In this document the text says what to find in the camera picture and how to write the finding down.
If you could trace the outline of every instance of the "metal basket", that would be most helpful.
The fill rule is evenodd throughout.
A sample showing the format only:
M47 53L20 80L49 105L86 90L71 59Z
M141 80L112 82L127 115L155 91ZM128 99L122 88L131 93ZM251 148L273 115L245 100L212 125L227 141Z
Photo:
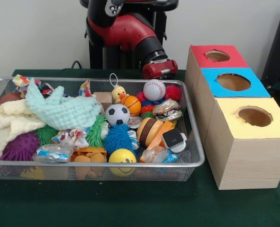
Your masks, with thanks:
M15 85L13 78L0 79L0 96L13 92ZM81 84L86 79L72 78L37 78L42 83L49 83L53 87L63 86L69 96L77 96ZM143 90L147 80L120 79L130 95L136 95ZM90 79L91 92L112 91L113 87L108 79ZM3 180L78 180L77 174L86 175L85 180L111 181L186 181L194 169L204 162L204 151L199 137L190 99L183 82L168 80L166 86L175 85L182 91L180 100L183 118L177 123L177 128L188 135L186 150L180 155L179 163L41 163L23 161L0 161L0 179ZM133 171L129 176L118 177L112 171Z

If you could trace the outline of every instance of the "table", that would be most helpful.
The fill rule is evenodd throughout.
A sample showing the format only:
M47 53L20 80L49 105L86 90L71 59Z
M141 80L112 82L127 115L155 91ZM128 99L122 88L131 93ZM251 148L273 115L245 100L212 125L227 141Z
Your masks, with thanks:
M136 70L16 70L28 77L140 79ZM184 80L185 71L177 79ZM208 161L187 182L0 181L0 227L280 227L277 189L219 191Z

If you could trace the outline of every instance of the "red robot arm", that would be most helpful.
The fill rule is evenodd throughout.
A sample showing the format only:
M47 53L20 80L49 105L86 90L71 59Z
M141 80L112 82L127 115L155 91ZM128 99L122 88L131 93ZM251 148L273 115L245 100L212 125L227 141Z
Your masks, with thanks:
M171 79L177 63L166 55L149 22L139 14L117 16L124 0L90 0L87 33L92 45L135 52L145 79Z

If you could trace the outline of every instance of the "yellow duck toy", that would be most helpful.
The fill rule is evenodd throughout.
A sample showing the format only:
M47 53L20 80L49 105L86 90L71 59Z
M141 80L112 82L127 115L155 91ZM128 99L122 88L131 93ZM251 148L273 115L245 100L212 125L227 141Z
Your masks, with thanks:
M111 76L114 75L117 79L116 85L113 85L111 82ZM121 99L124 98L125 96L128 96L129 94L126 94L125 89L122 86L118 85L118 78L117 75L112 73L110 75L110 83L114 87L113 91L111 92L112 98L115 100L115 104L119 104Z

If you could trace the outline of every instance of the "white cloth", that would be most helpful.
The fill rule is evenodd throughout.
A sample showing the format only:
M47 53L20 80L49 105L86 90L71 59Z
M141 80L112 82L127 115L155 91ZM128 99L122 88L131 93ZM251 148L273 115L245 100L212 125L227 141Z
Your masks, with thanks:
M25 99L0 106L0 157L6 145L17 136L45 126L25 104Z

